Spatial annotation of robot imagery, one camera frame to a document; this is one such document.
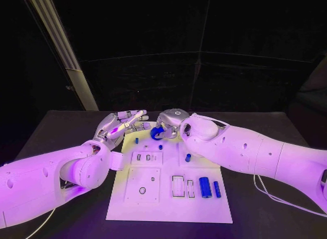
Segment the small blue part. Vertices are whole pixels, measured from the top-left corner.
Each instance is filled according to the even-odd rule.
[[[159,126],[158,128],[156,127],[152,127],[151,131],[149,131],[149,135],[151,135],[151,138],[153,140],[161,140],[161,138],[155,138],[155,134],[164,132],[164,129],[162,129],[162,126]]]
[[[198,178],[198,183],[200,183],[201,197],[211,198],[211,188],[210,188],[208,178],[207,177]]]
[[[220,198],[218,182],[214,181],[213,185],[214,185],[215,196],[217,196],[217,198]]]
[[[190,161],[190,157],[191,157],[191,155],[190,155],[190,153],[187,153],[187,155],[185,155],[185,162]]]

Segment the white cable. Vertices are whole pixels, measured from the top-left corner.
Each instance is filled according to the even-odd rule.
[[[35,231],[30,234],[30,236],[28,236],[25,239],[28,239],[28,238],[31,237],[31,235],[32,235],[32,234],[38,231],[38,229],[43,227],[43,225],[45,224],[48,218],[51,217],[53,211],[50,212],[50,215],[47,216],[45,221],[41,223],[41,225],[38,226],[38,228],[35,229]]]
[[[224,123],[223,121],[220,121],[220,120],[217,120],[217,119],[214,119],[214,118],[210,118],[210,117],[207,117],[207,116],[201,116],[201,115],[198,115],[197,113],[192,113],[191,116],[195,116],[195,117],[198,117],[198,118],[204,118],[205,120],[213,120],[213,121],[221,123],[223,125],[230,126],[230,125],[228,125],[227,123]]]
[[[262,190],[257,188],[257,185],[256,185],[256,182],[254,182],[254,175],[253,175],[254,187],[256,187],[256,189],[257,189],[262,193],[264,193],[264,194],[269,196],[269,198],[270,198],[273,201],[276,201],[276,202],[279,202],[279,203],[283,203],[283,204],[286,204],[286,205],[289,205],[289,206],[292,206],[292,207],[295,207],[295,208],[298,208],[298,209],[306,211],[308,213],[312,213],[312,214],[315,214],[315,215],[322,216],[322,217],[327,218],[327,214],[316,213],[316,212],[313,212],[313,211],[311,211],[311,210],[308,210],[308,209],[299,207],[298,205],[295,205],[295,204],[292,204],[292,203],[283,201],[283,200],[282,200],[280,198],[277,198],[276,196],[270,195],[269,192],[267,192],[267,190],[266,190],[266,187],[264,187],[264,184],[263,184],[263,181],[262,181],[260,176],[259,176],[259,175],[256,175],[256,176],[257,176],[257,178],[259,178],[259,180],[260,180],[262,187],[263,187],[263,190],[264,190],[264,191],[262,191]]]

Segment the table surface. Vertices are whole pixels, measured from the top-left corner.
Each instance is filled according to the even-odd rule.
[[[17,159],[73,147],[92,139],[93,131],[110,112],[48,111]],[[159,112],[148,112],[155,121]],[[285,113],[200,113],[249,128],[270,138],[306,146]],[[61,205],[31,238],[40,239],[315,239],[327,238],[327,218],[283,205],[253,186],[253,176],[221,168],[233,224],[106,221],[115,171],[103,184]],[[290,186],[263,178],[269,193],[319,212],[308,197]],[[0,230],[0,238],[22,239],[40,226],[48,213]]]

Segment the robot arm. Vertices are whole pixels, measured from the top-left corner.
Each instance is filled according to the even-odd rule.
[[[0,228],[20,224],[96,188],[109,169],[122,170],[122,154],[110,152],[123,133],[149,128],[146,111],[109,114],[93,140],[80,146],[21,159],[0,167]],[[60,179],[71,187],[60,186]]]
[[[205,157],[227,169],[270,177],[293,186],[313,200],[327,213],[327,150],[316,150],[283,143],[257,132],[231,126],[218,127],[213,120],[197,114],[178,119],[171,109],[161,113],[165,125],[178,131],[191,154]]]

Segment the robotic hand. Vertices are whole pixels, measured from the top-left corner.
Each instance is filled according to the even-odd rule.
[[[149,129],[146,111],[109,114],[93,140],[0,167],[0,228],[20,224],[96,188],[109,169],[122,170],[122,154],[110,152],[125,133]],[[60,179],[69,183],[60,186]]]
[[[270,177],[293,186],[327,213],[327,150],[283,143],[213,118],[188,116],[181,109],[159,114],[152,138],[174,138],[179,132],[188,151],[224,168]]]

